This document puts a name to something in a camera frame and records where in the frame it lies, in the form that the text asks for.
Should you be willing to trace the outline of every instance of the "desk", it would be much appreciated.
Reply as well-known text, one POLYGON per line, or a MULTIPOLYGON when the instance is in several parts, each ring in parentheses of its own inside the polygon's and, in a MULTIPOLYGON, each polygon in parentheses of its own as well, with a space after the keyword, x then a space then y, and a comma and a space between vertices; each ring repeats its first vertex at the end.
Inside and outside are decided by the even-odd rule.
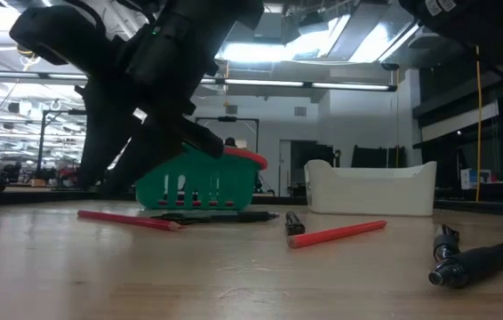
MULTIPOLYGON (((0 207, 0 319, 503 319, 503 273, 452 291, 427 281, 434 222, 462 249, 503 242, 503 217, 436 212, 295 251, 283 219, 181 232, 77 220, 135 203, 0 207)), ((376 220, 294 210, 308 230, 376 220)))

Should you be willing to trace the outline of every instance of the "green basket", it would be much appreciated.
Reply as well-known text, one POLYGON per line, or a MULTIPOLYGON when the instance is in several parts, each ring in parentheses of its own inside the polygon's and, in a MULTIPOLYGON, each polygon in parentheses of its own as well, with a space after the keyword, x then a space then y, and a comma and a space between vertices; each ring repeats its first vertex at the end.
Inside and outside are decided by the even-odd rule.
POLYGON ((159 165, 137 181, 137 200, 148 209, 237 210, 250 204, 262 156, 239 148, 224 148, 219 159, 184 146, 184 154, 159 165), (179 190, 184 177, 184 190, 179 190))

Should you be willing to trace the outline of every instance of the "sticker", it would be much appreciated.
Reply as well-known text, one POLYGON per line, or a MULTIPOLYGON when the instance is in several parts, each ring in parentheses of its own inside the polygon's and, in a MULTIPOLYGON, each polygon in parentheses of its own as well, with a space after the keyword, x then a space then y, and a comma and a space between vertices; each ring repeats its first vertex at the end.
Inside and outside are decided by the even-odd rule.
POLYGON ((437 3, 437 0, 426 0, 426 7, 432 17, 435 17, 437 14, 443 12, 443 9, 437 3))
POLYGON ((443 7, 443 9, 447 12, 455 9, 457 4, 455 4, 454 0, 439 0, 439 4, 443 7))

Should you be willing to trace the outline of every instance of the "red pencil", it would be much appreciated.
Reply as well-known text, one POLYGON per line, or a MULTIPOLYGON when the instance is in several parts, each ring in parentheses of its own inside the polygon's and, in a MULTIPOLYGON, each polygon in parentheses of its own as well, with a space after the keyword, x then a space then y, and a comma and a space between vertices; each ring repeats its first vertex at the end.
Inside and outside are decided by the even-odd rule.
POLYGON ((386 226, 386 223, 387 222, 385 222, 384 220, 381 220, 381 221, 363 223, 355 226, 334 228, 311 234, 289 236, 287 237, 287 244, 289 245, 290 248, 296 249, 311 244, 319 244, 321 242, 331 241, 345 236, 353 236, 359 233, 384 228, 386 226))
POLYGON ((157 228, 157 229, 168 230, 168 231, 176 231, 176 230, 185 228, 184 226, 181 226, 180 224, 173 222, 173 221, 165 221, 165 220, 142 218, 142 217, 130 217, 130 216, 123 216, 123 215, 119 215, 119 214, 111 214, 111 213, 104 213, 104 212, 90 212, 90 211, 86 211, 86 210, 78 211, 77 216, 80 218, 118 222, 118 223, 130 224, 130 225, 134 225, 134 226, 141 226, 141 227, 147 227, 147 228, 157 228))

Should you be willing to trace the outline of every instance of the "red basket handle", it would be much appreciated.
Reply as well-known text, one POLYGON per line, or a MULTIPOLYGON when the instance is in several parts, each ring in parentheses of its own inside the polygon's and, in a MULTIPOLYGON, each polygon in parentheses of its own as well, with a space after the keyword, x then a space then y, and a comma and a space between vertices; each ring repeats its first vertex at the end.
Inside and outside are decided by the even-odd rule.
POLYGON ((230 146, 224 146, 224 154, 231 156, 240 156, 244 158, 248 158, 257 164, 259 164, 259 168, 261 170, 267 169, 267 160, 263 156, 258 155, 255 152, 251 152, 241 148, 234 148, 230 146))

